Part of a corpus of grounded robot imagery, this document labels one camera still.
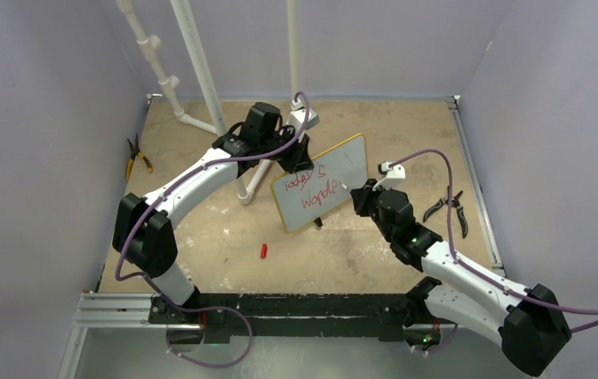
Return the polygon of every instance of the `plywood surface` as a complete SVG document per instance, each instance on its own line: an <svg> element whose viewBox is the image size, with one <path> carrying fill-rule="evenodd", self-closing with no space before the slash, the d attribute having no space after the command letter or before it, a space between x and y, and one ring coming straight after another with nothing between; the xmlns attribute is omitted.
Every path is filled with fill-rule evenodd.
<svg viewBox="0 0 598 379"><path fill-rule="evenodd" d="M271 103L283 115L288 114L288 103ZM252 104L223 102L228 125L242 121ZM464 190L460 200L470 228L466 239L457 235L456 246L478 263L491 266L468 170L445 103L315 101L312 106L322 122L309 132L310 154L364 133L368 170L375 177L377 164L383 160L399 159L423 148L442 150L452 163L455 189ZM186 102L185 110L210 120L203 102ZM153 102L141 150L152 161L154 172L148 173L142 162L136 162L127 192L142 196L169 182L201 158L213 140L212 134L178 122L168 103ZM438 156L421 156L405 167L408 178L399 190L408 193L416 218L421 220L424 211L446 195L447 171ZM321 230L308 227L287 234L269 187L271 179L282 172L273 164L249 205L240 204L232 183L217 190L178 225L178 263L202 292L401 293L422 278L394 257L370 219L355 215L351 201L324 218ZM251 171L246 173L247 181L251 175ZM445 217L444 207L426 225L446 236ZM459 233L457 217L453 217L453 230ZM262 243L268 245L264 260L259 257ZM115 281L118 257L110 248L100 291L152 292L137 278ZM131 270L136 268L125 262L123 272Z"/></svg>

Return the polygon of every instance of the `wall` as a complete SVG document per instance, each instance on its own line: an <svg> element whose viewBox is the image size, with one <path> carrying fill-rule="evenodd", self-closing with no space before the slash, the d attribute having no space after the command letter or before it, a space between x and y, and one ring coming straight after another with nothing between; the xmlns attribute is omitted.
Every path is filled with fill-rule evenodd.
<svg viewBox="0 0 598 379"><path fill-rule="evenodd" d="M144 111L98 2L0 1L0 377L56 377Z"/></svg>
<svg viewBox="0 0 598 379"><path fill-rule="evenodd" d="M315 97L427 98L461 93L512 0L318 0L297 3L299 82ZM113 31L146 92L160 92L115 0ZM136 0L179 96L201 96L171 3ZM285 0L191 2L224 98L289 96Z"/></svg>
<svg viewBox="0 0 598 379"><path fill-rule="evenodd" d="M515 2L460 107L506 271L598 308L598 2ZM548 376L598 377L598 328Z"/></svg>

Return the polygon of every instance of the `whiteboard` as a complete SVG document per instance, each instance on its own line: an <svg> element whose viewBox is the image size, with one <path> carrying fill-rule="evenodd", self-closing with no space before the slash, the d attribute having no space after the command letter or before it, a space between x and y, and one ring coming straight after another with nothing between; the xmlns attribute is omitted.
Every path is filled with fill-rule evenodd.
<svg viewBox="0 0 598 379"><path fill-rule="evenodd" d="M366 141L356 134L313 158L315 168L284 174L271 183L282 224L288 233L300 229L350 199L348 188L368 178Z"/></svg>

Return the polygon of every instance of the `purple cable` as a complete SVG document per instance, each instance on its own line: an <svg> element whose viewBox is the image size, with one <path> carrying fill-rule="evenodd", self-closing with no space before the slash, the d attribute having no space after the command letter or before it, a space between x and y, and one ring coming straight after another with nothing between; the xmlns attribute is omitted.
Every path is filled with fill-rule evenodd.
<svg viewBox="0 0 598 379"><path fill-rule="evenodd" d="M453 178L452 178L452 166L450 166L449 164L449 160L447 159L447 156L445 154L443 154L443 152L433 149L433 148L428 148L426 150L420 150L418 152L414 152L409 156L406 156L404 158L399 159L396 162L391 163L389 166L393 167L396 166L400 163L405 162L408 159L411 158L415 158L416 156L422 155L422 154L426 154L428 152L433 152L436 153L438 155L441 156L441 158L443 158L443 160L445 161L445 164L447 166L447 176L448 176L448 187L447 187L447 207L448 207L448 212L447 212L447 239L448 239L448 244L449 244L449 251L452 254L452 258L454 258L455 261L457 261L459 263L459 265L463 266L464 268L466 268L467 270L469 270L471 273L473 273L475 276L479 277L480 279L488 282L489 284L493 285L494 287L497 287L499 290L503 291L504 294L506 295L512 295L516 298L520 298L522 300L525 300L527 302L531 302L533 304L536 304L538 306L542 306L545 308L548 308L550 310L558 310L560 312L567 312L567 313L575 313L575 314L587 314L587 315L597 315L598 316L598 310L587 310L587 309L581 309L581 308L572 308L572 307L568 307L568 306L558 306L556 304L552 304L549 302L543 302L540 300L537 300L535 298L530 298L527 295L523 295L519 292L513 291L511 289L509 289L508 287L504 286L503 284L500 284L499 282L497 282L496 280L493 280L491 278L489 278L488 276L485 276L484 274L480 273L478 270L474 269L472 266L468 265L466 262L463 262L461 260L461 258L459 258L457 256L457 251L454 249L454 241L453 241L453 235L452 235L452 212L450 211L450 209L452 208L452 184L453 184ZM598 325L598 320L596 321L592 321L589 322L587 324L584 325L580 325L577 326L575 328L571 329L572 333L577 333L577 332L582 332L583 330L589 329L589 328L593 328L595 326Z"/></svg>
<svg viewBox="0 0 598 379"><path fill-rule="evenodd" d="M303 99L303 105L306 108L306 117L303 119L303 122L301 123L301 127L299 128L299 131L296 131L294 133L294 137L292 137L291 140L289 140L286 144L283 144L282 146L273 150L272 152L267 152L265 154L260 154L258 156L242 156L242 157L236 157L236 158L230 157L230 158L224 158L224 159L215 159L215 160L211 160L210 162L207 162L205 164L205 166L210 167L213 164L228 163L228 162L246 162L246 161L250 161L250 160L266 159L266 158L270 158L272 156L276 156L277 154L287 150L289 148L289 146L291 146L294 142L296 142L296 140L299 139L299 136L301 135L301 133L303 133L303 131L306 129L306 126L308 125L308 119L310 118L310 101L308 100L308 96L306 96L305 93L298 91L294 95L294 100L298 101L299 96ZM203 170L204 170L204 166L199 166L199 167L194 168L192 171L184 174L182 177L180 177L178 180L176 180L172 185L170 185L168 188L166 188L166 190L164 191L164 195L162 197L159 197L156 200L154 200L154 202L152 202L150 204L150 206L145 210L145 212L143 212L141 217L138 218L138 221L134 224L134 227L131 228L129 235L126 237L126 241L124 242L124 245L122 246L122 251L119 252L119 259L117 261L117 267L115 268L115 279L117 279L118 281L123 281L123 280L127 280L129 278L133 278L135 276L140 276L143 279L145 279L145 282L147 282L147 284L149 284L149 286L152 287L152 289L154 289L157 293L161 294L160 289L157 288L154 285L154 283L152 283L152 281L150 279L148 279L148 277L145 275L144 272L141 272L141 271L132 272L130 274L122 276L121 275L122 264L124 263L124 260L126 259L126 254L129 251L129 246L131 245L131 241L134 239L134 236L138 232L138 229L141 228L141 225L144 223L145 219L147 219L147 217L152 212L152 210L154 208L156 208L156 206L159 205L159 203L161 201L163 201L166 198L166 196L170 195L176 188L178 188L180 185L182 185L186 180L188 180L189 178L193 177L194 175L196 175L197 173L199 173ZM231 367L233 365L238 364L250 352L250 349L252 347L252 327L250 326L250 322L239 311L234 310L233 308L228 308L226 306L209 306L206 308L197 308L197 309L190 310L187 308L182 308L181 306L178 306L177 304L173 303L164 294L161 294L161 295L164 298L164 300L166 300L174 308L176 308L177 310L180 310L182 312L196 313L196 312L205 312L205 311L209 311L209 310L226 310L228 312L232 312L236 316L243 319L243 322L245 323L245 326L247 327L248 335L250 337L250 342L247 344L245 351L240 355L240 357L238 357L237 359L235 359L229 363L224 363L224 364L207 363L207 362L202 362L202 361L198 361L197 359L187 357L186 355L182 355L182 354L178 353L168 343L169 341L168 341L168 337L167 337L166 342L168 343L169 350L171 350L171 352L173 354L175 354L178 357L183 358L189 362L195 363L199 366L213 368L213 369L223 369L223 368Z"/></svg>

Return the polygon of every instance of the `purple hose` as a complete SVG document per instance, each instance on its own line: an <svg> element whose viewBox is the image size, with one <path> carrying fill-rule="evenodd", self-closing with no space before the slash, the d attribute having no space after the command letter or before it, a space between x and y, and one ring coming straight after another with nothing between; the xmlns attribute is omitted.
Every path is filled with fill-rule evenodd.
<svg viewBox="0 0 598 379"><path fill-rule="evenodd" d="M305 93L299 91L294 95L294 100L298 101L299 97L301 97L303 99L303 105L306 108L306 117L303 119L303 122L301 123L301 127L299 128L299 130L295 131L294 137L292 137L291 140L289 140L286 144L283 144L282 146L273 150L272 152L267 152L265 154L260 154L258 156L243 156L243 157L237 157L237 158L230 157L230 158L224 158L224 159L215 159L210 162L207 162L205 165L207 167L210 167L213 164L220 164L220 163L227 163L227 162L246 162L246 161L250 161L250 160L266 159L266 158L270 158L272 156L276 156L277 154L280 154L281 152L287 150L294 142L296 142L296 140L299 139L299 136L301 135L301 133L303 133L303 131L306 129L306 126L308 125L308 119L310 117L310 101L308 101L308 96L306 96ZM133 278L135 276L140 276L143 279L145 279L145 282L147 282L147 284L149 284L149 286L152 287L152 289L154 289L154 291L161 294L160 289L157 288L154 285L154 283L152 283L152 281L150 279L148 279L147 275L145 275L144 272L141 272L141 271L132 272L130 274L122 276L121 275L122 274L122 264L124 263L124 260L126 259L126 254L129 251L129 246L131 245L131 241L133 241L134 236L138 232L138 229L141 228L141 225L144 223L145 219L148 218L148 216L152 212L152 210L154 208L156 208L156 206L159 205L159 203L166 196L170 195L176 188L178 188L180 185L182 185L186 180L188 180L189 178L193 177L194 175L196 175L197 173L199 173L203 170L204 170L204 167L199 166L199 167L194 168L192 171L184 174L182 177L180 177L178 180L176 180L172 185L170 185L168 188L166 188L166 190L164 191L164 195L162 197L159 197L156 200L154 200L154 202L152 202L150 204L150 206L145 210L145 212L143 212L141 217L138 218L138 221L134 224L134 227L131 228L129 235L126 237L126 241L124 242L124 245L122 246L122 251L119 252L119 259L117 260L117 267L115 268L115 279L117 279L118 281L123 281L123 280L127 280L129 278ZM207 363L207 362L198 361L197 359L190 358L186 355L182 355L182 354L178 353L169 344L168 337L167 337L166 343L168 344L169 350L173 354L175 354L178 357L183 358L189 362L195 363L199 366L208 367L208 368L212 368L212 369L223 369L223 368L231 367L233 365L238 364L240 361L242 361L247 356L248 353L250 353L250 349L252 347L252 327L250 326L250 322L238 310L234 310L233 308L228 308L226 306L209 306L206 308L197 308L197 309L190 310L190 309L182 308L181 306L178 306L177 304L173 303L169 298L167 298L163 294L162 294L162 297L169 304L171 304L175 309L180 310L182 312L197 313L197 312L205 312L205 311L210 311L210 310L226 310L228 312L231 312L231 313L235 314L236 316L240 317L241 319L243 319L243 322L245 323L245 326L247 327L248 336L250 337L250 341L248 342L245 351L237 359L235 359L229 363L224 363L224 364Z"/></svg>
<svg viewBox="0 0 598 379"><path fill-rule="evenodd" d="M548 308L550 310L558 310L561 312L567 312L567 313L575 313L575 314L588 314L588 315L598 315L598 310L587 310L587 309L580 309L580 308L571 308L568 306L558 306L556 304L552 304L549 302L543 302L540 300L537 300L535 298L530 298L526 295L520 294L519 292L513 291L509 288L507 288L506 286L504 286L503 284L500 284L499 282L497 282L496 280L493 280L491 278L489 278L488 276L485 276L484 274L480 273L478 270L474 269L472 266L468 265L466 262L462 261L461 258L459 258L457 256L457 251L454 249L454 241L453 241L453 235L452 235L452 212L450 211L450 209L452 208L452 189L453 189L453 178L452 178L452 167L449 164L449 160L447 159L447 156L445 154L443 154L443 152L440 152L439 150L433 149L433 148L428 148L426 150L420 150L418 152L414 152L409 156L406 156L404 158L399 159L396 162L391 163L389 166L393 167L398 165L399 163L403 163L408 159L411 158L415 158L416 156L422 155L422 154L426 154L428 152L433 152L436 153L438 155L441 156L441 158L443 158L443 160L445 161L445 164L447 166L447 176L448 176L448 187L447 187L447 207L448 207L448 212L447 212L447 240L448 240L448 244L449 244L449 251L452 254L452 258L455 259L455 261L457 261L460 265L462 265L464 268L466 268L467 270L469 270L471 273L473 273L475 276L478 276L480 279L488 282L489 284L493 285L494 287L497 287L499 290L503 291L504 294L506 295L512 295L516 298L520 298L522 300L525 300L527 302L531 302L533 304L536 304L538 306L543 306L545 308ZM577 333L577 332L582 332L583 330L589 329L589 328L593 328L595 326L598 325L598 320L596 321L592 321L589 322L587 324L584 325L580 325L577 326L575 328L571 329L572 333Z"/></svg>

